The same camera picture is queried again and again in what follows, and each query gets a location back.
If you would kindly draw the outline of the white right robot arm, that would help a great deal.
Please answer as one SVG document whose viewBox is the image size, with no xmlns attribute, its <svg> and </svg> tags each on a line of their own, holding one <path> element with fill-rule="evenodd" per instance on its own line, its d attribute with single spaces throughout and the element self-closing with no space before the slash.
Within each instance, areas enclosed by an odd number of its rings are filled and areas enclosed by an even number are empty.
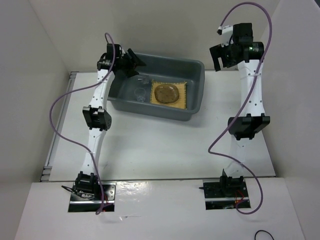
<svg viewBox="0 0 320 240">
<path fill-rule="evenodd" d="M 220 27 L 217 33 L 222 43 L 209 49 L 214 69 L 237 67 L 241 81 L 241 107 L 218 138 L 229 133 L 232 149 L 242 154 L 246 144 L 271 122 L 262 99 L 262 69 L 269 47 L 254 41 L 251 23 Z"/>
</svg>

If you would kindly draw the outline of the clear plastic cup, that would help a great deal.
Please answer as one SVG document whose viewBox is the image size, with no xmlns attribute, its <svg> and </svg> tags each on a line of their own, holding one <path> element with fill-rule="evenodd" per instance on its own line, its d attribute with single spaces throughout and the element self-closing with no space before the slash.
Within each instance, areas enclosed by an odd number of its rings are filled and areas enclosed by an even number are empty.
<svg viewBox="0 0 320 240">
<path fill-rule="evenodd" d="M 152 79 L 148 75 L 140 74 L 137 76 L 136 81 L 139 85 L 146 86 L 151 83 Z"/>
<path fill-rule="evenodd" d="M 136 97 L 136 100 L 138 102 L 144 103 L 146 100 L 146 90 L 142 87 L 138 87 L 134 90 L 134 94 Z"/>
</svg>

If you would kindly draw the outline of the bamboo woven mat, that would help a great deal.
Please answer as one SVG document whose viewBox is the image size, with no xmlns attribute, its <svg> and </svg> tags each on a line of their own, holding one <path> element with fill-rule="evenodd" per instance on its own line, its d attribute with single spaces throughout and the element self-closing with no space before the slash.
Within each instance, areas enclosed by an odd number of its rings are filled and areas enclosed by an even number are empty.
<svg viewBox="0 0 320 240">
<path fill-rule="evenodd" d="M 150 103 L 178 109 L 187 108 L 187 83 L 151 81 Z"/>
</svg>

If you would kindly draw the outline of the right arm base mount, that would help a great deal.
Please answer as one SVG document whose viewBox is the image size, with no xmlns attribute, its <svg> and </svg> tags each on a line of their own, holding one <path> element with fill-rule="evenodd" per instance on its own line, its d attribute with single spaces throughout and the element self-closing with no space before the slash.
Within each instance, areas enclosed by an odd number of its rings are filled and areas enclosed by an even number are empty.
<svg viewBox="0 0 320 240">
<path fill-rule="evenodd" d="M 221 180 L 204 181 L 199 187 L 204 195 L 206 210 L 250 209 L 250 199 L 244 180 L 232 180 L 223 184 Z"/>
</svg>

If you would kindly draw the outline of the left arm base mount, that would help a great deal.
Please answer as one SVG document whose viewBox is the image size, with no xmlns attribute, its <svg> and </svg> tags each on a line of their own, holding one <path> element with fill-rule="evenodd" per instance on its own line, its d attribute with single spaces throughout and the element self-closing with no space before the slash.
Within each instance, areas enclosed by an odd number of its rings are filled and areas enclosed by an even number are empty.
<svg viewBox="0 0 320 240">
<path fill-rule="evenodd" d="M 98 185 L 94 192 L 76 190 L 75 185 L 72 187 L 62 185 L 65 191 L 70 193 L 68 212 L 69 213 L 88 213 L 96 212 L 100 209 L 102 203 L 102 193 L 100 186 Z M 103 209 L 104 212 L 114 212 L 115 211 L 115 194 L 116 194 L 116 184 L 106 183 L 102 185 L 104 190 L 103 197 Z"/>
</svg>

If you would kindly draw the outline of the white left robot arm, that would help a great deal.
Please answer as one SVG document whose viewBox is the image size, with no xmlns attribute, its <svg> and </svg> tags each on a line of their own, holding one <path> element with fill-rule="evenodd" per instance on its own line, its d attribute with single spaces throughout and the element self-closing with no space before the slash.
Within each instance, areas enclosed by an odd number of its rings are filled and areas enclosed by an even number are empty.
<svg viewBox="0 0 320 240">
<path fill-rule="evenodd" d="M 103 139 L 112 124 L 112 117 L 107 112 L 106 105 L 116 73 L 120 71 L 127 78 L 133 77 L 139 74 L 136 67 L 145 65 L 132 49 L 125 51 L 120 44 L 111 43 L 106 45 L 106 52 L 97 62 L 97 85 L 94 87 L 90 103 L 82 109 L 89 128 L 88 150 L 73 186 L 76 192 L 82 193 L 88 200 L 104 196 L 97 169 Z"/>
</svg>

